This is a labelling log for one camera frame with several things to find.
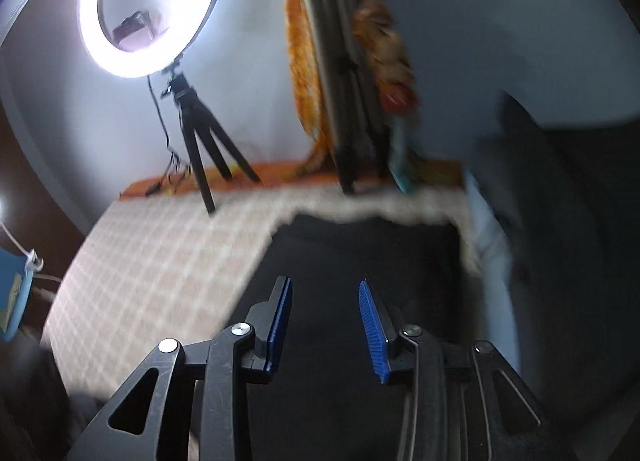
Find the black Kappa pants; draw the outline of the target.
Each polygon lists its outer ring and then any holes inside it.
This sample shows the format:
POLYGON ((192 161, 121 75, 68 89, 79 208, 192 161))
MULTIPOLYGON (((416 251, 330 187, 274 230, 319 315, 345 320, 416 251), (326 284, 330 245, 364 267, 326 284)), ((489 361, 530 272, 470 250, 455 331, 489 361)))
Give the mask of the black Kappa pants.
POLYGON ((361 282, 396 316, 449 343, 469 342, 472 282, 449 220, 328 221, 299 213, 273 233, 232 314, 241 320, 290 278, 293 305, 273 381, 247 389, 257 460, 391 460, 404 391, 375 376, 363 332, 361 282))

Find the light blue folded jeans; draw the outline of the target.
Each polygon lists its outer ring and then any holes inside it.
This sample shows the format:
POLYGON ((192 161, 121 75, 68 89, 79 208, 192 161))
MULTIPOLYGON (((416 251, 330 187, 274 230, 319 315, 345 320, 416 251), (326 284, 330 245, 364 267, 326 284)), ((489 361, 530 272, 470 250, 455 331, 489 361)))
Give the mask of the light blue folded jeans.
POLYGON ((506 234, 488 202, 480 193, 472 173, 465 169, 464 185, 473 226, 473 244, 480 266, 476 335, 493 343, 512 368, 521 371, 521 351, 518 345, 510 282, 513 257, 506 234))

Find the beige plaid bed blanket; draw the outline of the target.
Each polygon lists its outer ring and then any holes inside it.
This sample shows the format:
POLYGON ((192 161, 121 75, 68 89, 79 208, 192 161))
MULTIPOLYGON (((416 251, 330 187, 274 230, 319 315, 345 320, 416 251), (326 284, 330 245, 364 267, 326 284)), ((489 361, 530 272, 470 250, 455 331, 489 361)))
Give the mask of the beige plaid bed blanket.
POLYGON ((206 212, 193 194, 113 203, 81 245, 55 295, 42 341, 69 391, 112 395, 165 337, 193 343, 216 333, 245 290, 276 229, 305 213, 333 222, 381 216, 401 224, 451 221, 462 264, 480 261, 459 190, 410 195, 335 186, 240 190, 206 212))

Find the white clip desk lamp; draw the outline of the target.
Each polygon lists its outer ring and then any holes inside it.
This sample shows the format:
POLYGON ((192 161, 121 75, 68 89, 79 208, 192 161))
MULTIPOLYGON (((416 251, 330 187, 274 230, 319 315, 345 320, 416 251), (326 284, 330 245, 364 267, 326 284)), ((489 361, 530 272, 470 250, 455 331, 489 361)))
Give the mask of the white clip desk lamp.
POLYGON ((26 268, 34 274, 35 279, 55 282, 58 285, 62 282, 62 278, 49 275, 49 273, 43 273, 44 260, 40 257, 34 249, 27 250, 20 241, 18 241, 11 233, 10 229, 6 227, 4 220, 0 220, 0 227, 10 242, 25 256, 26 268))

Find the black folded garment on stack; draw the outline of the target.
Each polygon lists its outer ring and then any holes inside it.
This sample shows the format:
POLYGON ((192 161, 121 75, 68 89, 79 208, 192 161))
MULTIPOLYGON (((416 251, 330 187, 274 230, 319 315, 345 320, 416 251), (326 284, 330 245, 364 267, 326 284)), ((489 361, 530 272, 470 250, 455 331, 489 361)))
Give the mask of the black folded garment on stack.
POLYGON ((639 384, 639 119, 545 129, 508 96, 499 122, 530 281, 523 375, 574 429, 639 384))

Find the black mini tripod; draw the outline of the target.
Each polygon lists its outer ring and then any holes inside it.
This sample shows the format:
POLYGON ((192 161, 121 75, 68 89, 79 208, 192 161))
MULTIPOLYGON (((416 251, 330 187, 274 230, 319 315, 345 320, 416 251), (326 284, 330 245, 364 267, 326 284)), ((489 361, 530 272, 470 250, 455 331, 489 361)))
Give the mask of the black mini tripod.
POLYGON ((216 204, 205 174, 200 147, 198 147, 199 143, 204 146, 206 153, 212 159, 220 176, 225 181, 230 181, 233 175, 218 148, 216 140, 219 140, 222 147, 228 151, 250 181, 259 184, 260 178, 222 128, 213 112, 198 97, 198 93, 186 80, 184 74, 178 71, 181 58, 182 55, 179 54, 170 65, 163 69, 162 74, 168 74, 170 79, 168 80, 167 88, 160 94, 160 97, 165 98, 171 95, 174 98, 180 115, 181 132, 186 144, 186 152, 189 155, 191 169, 198 185, 198 190, 200 190, 206 212, 212 215, 215 213, 216 204))

